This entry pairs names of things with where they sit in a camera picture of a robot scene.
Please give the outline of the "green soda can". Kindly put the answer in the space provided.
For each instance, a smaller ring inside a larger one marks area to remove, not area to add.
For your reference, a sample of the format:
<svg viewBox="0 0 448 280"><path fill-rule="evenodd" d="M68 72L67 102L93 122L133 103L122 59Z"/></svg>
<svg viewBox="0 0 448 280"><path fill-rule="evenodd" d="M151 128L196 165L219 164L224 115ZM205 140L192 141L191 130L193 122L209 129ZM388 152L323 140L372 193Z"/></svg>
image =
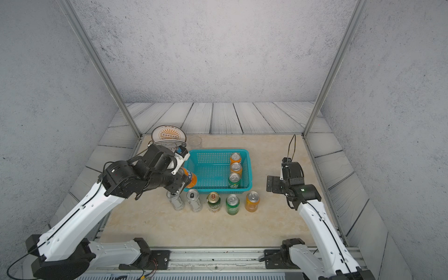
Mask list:
<svg viewBox="0 0 448 280"><path fill-rule="evenodd" d="M240 199L235 194L230 194L226 199L226 212L229 215L236 215L239 212Z"/></svg>
<svg viewBox="0 0 448 280"><path fill-rule="evenodd" d="M238 173L231 173L228 177L230 189L238 189L240 187L241 177Z"/></svg>

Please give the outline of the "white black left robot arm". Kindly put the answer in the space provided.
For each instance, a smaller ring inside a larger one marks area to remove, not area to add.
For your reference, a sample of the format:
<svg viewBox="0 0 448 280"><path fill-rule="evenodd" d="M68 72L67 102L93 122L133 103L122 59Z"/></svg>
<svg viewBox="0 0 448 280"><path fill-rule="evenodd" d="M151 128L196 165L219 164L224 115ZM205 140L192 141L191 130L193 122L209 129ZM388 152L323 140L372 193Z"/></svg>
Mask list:
<svg viewBox="0 0 448 280"><path fill-rule="evenodd" d="M33 279L74 280L101 263L144 269L142 261L149 259L151 250L142 238L101 245L86 236L132 194L140 198L159 187L170 194L182 192L192 181L192 175L183 168L189 157L183 145L171 150L152 143L131 159L106 162L91 190L56 226L26 240L27 255L35 256Z"/></svg>

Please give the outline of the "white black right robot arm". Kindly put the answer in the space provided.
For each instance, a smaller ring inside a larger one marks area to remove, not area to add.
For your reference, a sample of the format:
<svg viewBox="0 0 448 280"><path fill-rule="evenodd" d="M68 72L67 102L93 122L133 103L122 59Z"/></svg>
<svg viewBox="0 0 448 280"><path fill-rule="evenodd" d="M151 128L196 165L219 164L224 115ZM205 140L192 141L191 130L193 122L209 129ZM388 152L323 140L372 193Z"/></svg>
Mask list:
<svg viewBox="0 0 448 280"><path fill-rule="evenodd" d="M279 252L265 255L260 262L279 260L287 268L299 268L306 280L373 280L345 247L330 221L322 197L312 184L305 183L302 166L290 157L281 163L280 176L268 176L268 192L282 194L290 209L299 212L307 224L320 257L300 238L282 241Z"/></svg>

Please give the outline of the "silver drink can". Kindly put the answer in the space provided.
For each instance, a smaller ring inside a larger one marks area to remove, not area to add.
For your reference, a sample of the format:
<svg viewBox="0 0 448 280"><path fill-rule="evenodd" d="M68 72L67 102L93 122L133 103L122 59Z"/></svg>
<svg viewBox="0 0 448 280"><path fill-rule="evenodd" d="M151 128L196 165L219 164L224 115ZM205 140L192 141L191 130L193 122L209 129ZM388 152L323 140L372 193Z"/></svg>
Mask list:
<svg viewBox="0 0 448 280"><path fill-rule="evenodd" d="M187 192L187 200L191 207L192 212L200 212L203 208L203 205L200 200L200 194L197 190L190 189Z"/></svg>
<svg viewBox="0 0 448 280"><path fill-rule="evenodd" d="M180 194L178 192L177 193L171 193L170 191L168 191L166 196L167 196L169 202L171 203L171 205L173 206L173 208L176 211L181 211L181 210L184 209L185 203L182 200L182 198L181 198L181 196L180 196Z"/></svg>

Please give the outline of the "green gold beer can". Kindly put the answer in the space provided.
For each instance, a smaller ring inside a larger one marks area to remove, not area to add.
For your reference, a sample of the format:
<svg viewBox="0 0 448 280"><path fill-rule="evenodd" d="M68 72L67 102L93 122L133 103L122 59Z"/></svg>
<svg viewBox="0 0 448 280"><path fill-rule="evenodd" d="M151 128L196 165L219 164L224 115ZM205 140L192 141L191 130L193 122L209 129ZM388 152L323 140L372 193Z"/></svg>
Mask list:
<svg viewBox="0 0 448 280"><path fill-rule="evenodd" d="M221 197L217 192L210 192L206 198L211 212L218 212L221 208Z"/></svg>

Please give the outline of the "orange soda can front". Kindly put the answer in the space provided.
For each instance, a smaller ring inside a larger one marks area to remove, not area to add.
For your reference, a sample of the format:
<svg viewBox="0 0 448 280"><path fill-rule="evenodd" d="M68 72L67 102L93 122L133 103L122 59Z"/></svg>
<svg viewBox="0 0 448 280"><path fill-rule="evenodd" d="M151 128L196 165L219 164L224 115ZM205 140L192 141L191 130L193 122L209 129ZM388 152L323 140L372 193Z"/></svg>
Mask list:
<svg viewBox="0 0 448 280"><path fill-rule="evenodd" d="M186 189L194 188L198 181L197 176L193 172L187 170L186 168L183 168L183 170L184 170L184 174L187 175L189 178L189 183L185 186L185 188Z"/></svg>

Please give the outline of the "teal plastic basket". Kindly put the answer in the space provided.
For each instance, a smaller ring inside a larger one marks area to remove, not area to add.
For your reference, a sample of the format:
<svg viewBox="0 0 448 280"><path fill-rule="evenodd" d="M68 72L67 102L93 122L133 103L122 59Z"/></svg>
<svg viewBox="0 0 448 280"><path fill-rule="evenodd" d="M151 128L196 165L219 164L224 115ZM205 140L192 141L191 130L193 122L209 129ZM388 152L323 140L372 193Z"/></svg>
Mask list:
<svg viewBox="0 0 448 280"><path fill-rule="evenodd" d="M231 188L231 154L241 156L242 177L238 188ZM190 152L184 168L197 177L194 189L201 194L217 192L219 194L240 194L250 191L253 186L252 163L245 149L199 149Z"/></svg>

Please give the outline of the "orange soda can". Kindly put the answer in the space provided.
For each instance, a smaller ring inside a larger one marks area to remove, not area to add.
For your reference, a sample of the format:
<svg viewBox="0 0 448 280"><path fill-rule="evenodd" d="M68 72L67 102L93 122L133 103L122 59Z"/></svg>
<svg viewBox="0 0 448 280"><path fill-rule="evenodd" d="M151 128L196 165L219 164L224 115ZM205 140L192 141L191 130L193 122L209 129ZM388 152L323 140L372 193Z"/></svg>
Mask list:
<svg viewBox="0 0 448 280"><path fill-rule="evenodd" d="M238 152L232 153L230 156L230 161L231 161L231 165L234 163L241 163L242 162L241 154Z"/></svg>
<svg viewBox="0 0 448 280"><path fill-rule="evenodd" d="M231 173L238 174L240 177L242 177L243 169L242 165L239 162L234 162L230 165Z"/></svg>
<svg viewBox="0 0 448 280"><path fill-rule="evenodd" d="M197 176L193 172L187 170L186 168L183 168L183 170L184 170L184 174L187 175L189 178L189 183L185 186L185 188L186 189L194 188L198 181Z"/></svg>
<svg viewBox="0 0 448 280"><path fill-rule="evenodd" d="M257 192L251 191L246 196L245 209L248 212L256 212L260 203L260 196Z"/></svg>

